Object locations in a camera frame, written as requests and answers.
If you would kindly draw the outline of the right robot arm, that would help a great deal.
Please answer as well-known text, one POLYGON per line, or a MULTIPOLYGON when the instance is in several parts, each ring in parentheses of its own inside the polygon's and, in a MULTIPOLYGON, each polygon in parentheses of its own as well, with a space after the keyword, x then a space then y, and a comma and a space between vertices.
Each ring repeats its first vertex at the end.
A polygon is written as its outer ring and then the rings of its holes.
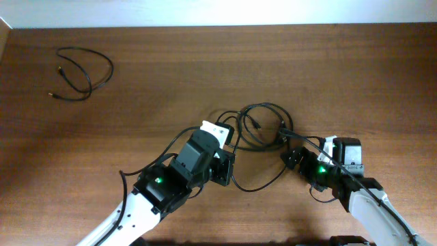
POLYGON ((371 237, 375 245, 430 245, 396 211, 383 186, 366 178, 359 139, 327 137, 320 140, 316 154, 296 147, 281 154, 289 169, 297 169, 310 189, 332 190, 332 201, 340 201, 371 237))

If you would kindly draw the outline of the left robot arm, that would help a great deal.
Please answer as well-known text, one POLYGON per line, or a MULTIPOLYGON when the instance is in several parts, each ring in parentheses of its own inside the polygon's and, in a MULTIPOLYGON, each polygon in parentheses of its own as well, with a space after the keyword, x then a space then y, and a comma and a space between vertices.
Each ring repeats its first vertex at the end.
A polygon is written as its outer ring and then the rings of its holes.
POLYGON ((164 151, 135 172, 132 191, 124 190, 122 202, 80 245, 131 245, 181 207, 194 188, 202 189, 207 182, 229 184, 235 155, 223 147, 234 128, 204 122, 191 130, 179 153, 164 151))

